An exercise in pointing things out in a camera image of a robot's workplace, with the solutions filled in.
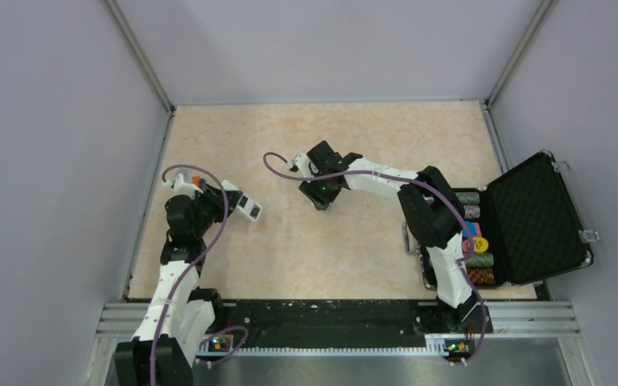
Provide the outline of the white remote control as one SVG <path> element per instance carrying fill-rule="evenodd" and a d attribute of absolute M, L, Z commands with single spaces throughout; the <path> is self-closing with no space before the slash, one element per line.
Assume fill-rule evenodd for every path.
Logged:
<path fill-rule="evenodd" d="M 262 214 L 261 204 L 228 180 L 224 180 L 222 185 L 229 195 L 229 202 L 233 205 L 234 211 L 239 211 L 245 218 L 253 222 L 260 219 Z"/>

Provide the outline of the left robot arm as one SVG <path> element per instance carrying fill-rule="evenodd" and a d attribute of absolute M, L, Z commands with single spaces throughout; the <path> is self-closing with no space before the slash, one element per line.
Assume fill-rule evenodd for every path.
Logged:
<path fill-rule="evenodd" d="M 199 343 L 225 324 L 226 312 L 212 289 L 196 284 L 207 246 L 204 235 L 247 200 L 229 181 L 178 183 L 165 204 L 168 229 L 159 282 L 130 341 L 119 343 L 113 362 L 120 385 L 190 385 Z"/>

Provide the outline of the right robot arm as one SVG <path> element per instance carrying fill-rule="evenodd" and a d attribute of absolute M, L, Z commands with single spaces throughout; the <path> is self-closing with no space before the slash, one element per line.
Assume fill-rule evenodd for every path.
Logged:
<path fill-rule="evenodd" d="M 433 270 L 439 319 L 449 331 L 488 326 L 488 310 L 470 282 L 463 241 L 464 207 L 441 171 L 399 170 L 360 154 L 341 156 L 326 141 L 288 163 L 302 177 L 299 189 L 315 208 L 328 209 L 343 190 L 367 191 L 400 204 L 410 234 Z"/>

